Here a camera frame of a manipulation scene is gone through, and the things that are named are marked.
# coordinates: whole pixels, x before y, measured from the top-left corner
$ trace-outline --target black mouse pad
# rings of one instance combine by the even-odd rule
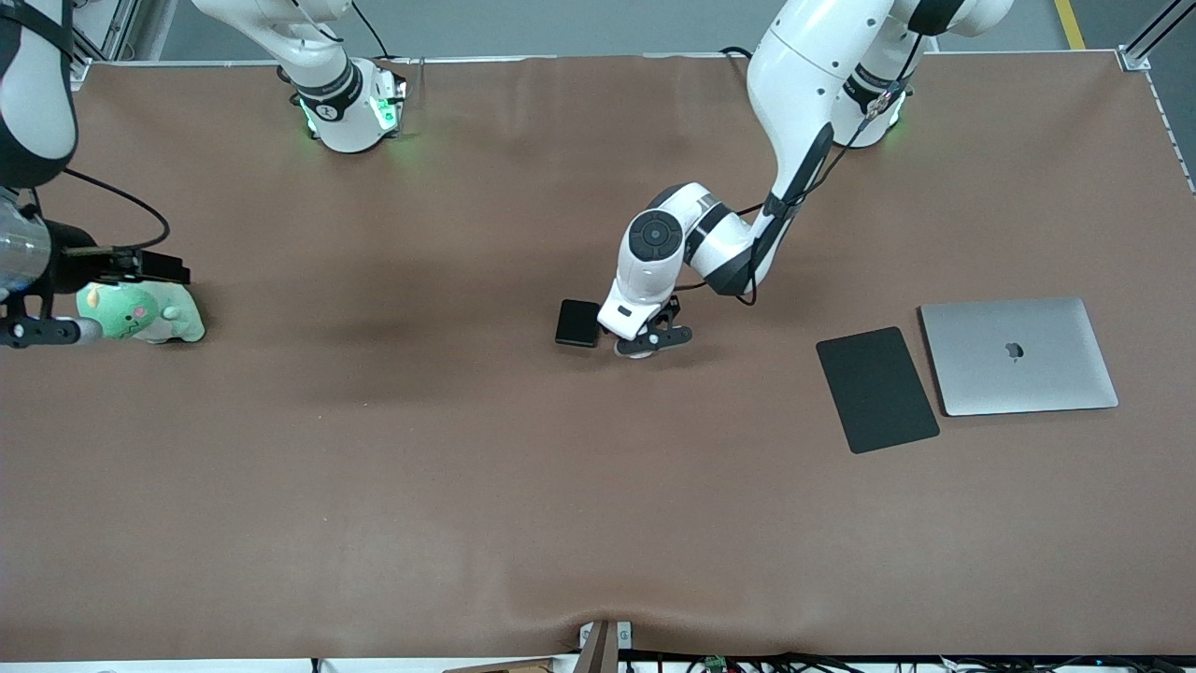
[[[818,360],[852,453],[939,435],[901,329],[886,326],[823,342]]]

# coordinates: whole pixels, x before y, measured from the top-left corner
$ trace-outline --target white robotic arm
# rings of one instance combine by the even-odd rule
[[[655,322],[669,306],[669,329],[684,329],[671,324],[676,274],[660,276],[669,269],[679,271],[683,262],[719,294],[755,294],[831,146],[871,145],[895,121],[893,103],[904,96],[925,47],[914,33],[933,36],[948,29],[978,33],[995,25],[1011,5],[1012,0],[786,2],[748,67],[748,96],[777,164],[761,212],[749,225],[696,183],[657,196],[624,234],[615,282],[598,313],[599,322],[620,336],[616,353],[643,356],[676,343],[665,339],[667,330],[657,329]],[[667,258],[653,258],[651,274],[634,273],[642,257],[633,246],[633,228],[665,202],[688,216],[677,222],[685,232],[684,245]]]
[[[0,2],[0,184],[49,182],[74,154],[71,0]]]
[[[398,131],[405,84],[366,59],[350,59],[327,22],[350,0],[193,0],[269,51],[299,92],[312,133],[337,152],[362,152]]]

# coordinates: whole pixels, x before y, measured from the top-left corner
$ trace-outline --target silver laptop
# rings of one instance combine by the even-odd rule
[[[920,310],[947,416],[1117,406],[1079,296]]]

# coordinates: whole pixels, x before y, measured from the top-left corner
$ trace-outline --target brown mat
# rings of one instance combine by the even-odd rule
[[[77,166],[166,212],[200,345],[4,354],[0,659],[1196,651],[1196,202],[1110,53],[927,59],[759,305],[553,344],[628,221],[759,200],[742,61],[429,66],[411,134],[309,141],[271,68],[97,67]],[[51,216],[152,222],[60,178]],[[1081,294],[1121,409],[853,455],[814,344]]]

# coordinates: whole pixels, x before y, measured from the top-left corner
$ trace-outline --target metal frame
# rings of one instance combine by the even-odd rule
[[[85,56],[100,61],[116,61],[120,59],[121,49],[124,48],[124,43],[128,41],[129,26],[133,24],[140,0],[116,1],[116,12],[112,14],[112,20],[108,25],[108,31],[104,33],[102,44],[96,44],[80,30],[75,29],[75,45]]]
[[[1129,44],[1117,48],[1122,69],[1127,72],[1151,69],[1151,61],[1146,56],[1194,10],[1196,0],[1168,0],[1167,5],[1147,22],[1137,37]]]

